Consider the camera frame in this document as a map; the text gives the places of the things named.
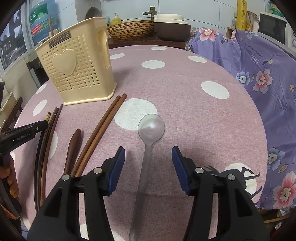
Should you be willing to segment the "left hand yellow nails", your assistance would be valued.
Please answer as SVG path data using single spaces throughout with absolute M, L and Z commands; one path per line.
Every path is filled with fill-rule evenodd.
M 15 163 L 10 153 L 7 153 L 1 156 L 1 207 L 10 219 L 17 220 L 20 217 L 22 207 L 18 196 Z

